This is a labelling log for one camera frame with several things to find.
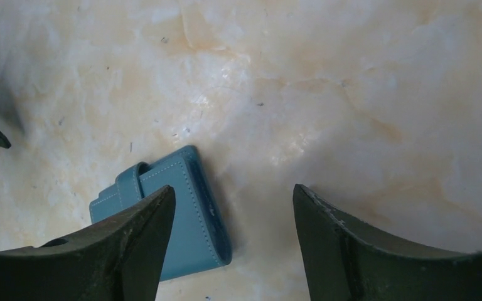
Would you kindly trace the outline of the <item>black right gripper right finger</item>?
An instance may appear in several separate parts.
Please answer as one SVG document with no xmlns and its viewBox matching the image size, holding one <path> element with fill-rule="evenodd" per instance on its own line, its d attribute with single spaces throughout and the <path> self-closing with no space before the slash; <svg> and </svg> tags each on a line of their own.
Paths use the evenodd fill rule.
<svg viewBox="0 0 482 301">
<path fill-rule="evenodd" d="M 311 300 L 482 300 L 482 251 L 392 235 L 302 184 L 292 203 Z"/>
</svg>

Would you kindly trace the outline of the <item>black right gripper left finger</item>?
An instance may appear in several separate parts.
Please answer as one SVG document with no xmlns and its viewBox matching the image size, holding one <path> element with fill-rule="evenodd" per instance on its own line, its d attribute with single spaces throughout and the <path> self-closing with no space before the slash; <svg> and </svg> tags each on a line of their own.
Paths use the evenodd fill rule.
<svg viewBox="0 0 482 301">
<path fill-rule="evenodd" d="M 164 186 L 42 246 L 0 251 L 0 300 L 154 300 L 175 207 Z"/>
</svg>

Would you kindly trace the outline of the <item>teal leather card holder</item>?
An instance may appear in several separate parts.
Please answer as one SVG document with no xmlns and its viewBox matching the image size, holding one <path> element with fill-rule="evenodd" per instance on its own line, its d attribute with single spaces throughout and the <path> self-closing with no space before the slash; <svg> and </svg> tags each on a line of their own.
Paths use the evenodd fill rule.
<svg viewBox="0 0 482 301">
<path fill-rule="evenodd" d="M 120 173 L 113 185 L 89 205 L 92 223 L 127 209 L 169 185 L 176 210 L 166 250 L 162 281 L 228 265 L 232 246 L 208 183 L 197 148 L 184 146 L 153 162 L 140 162 Z"/>
</svg>

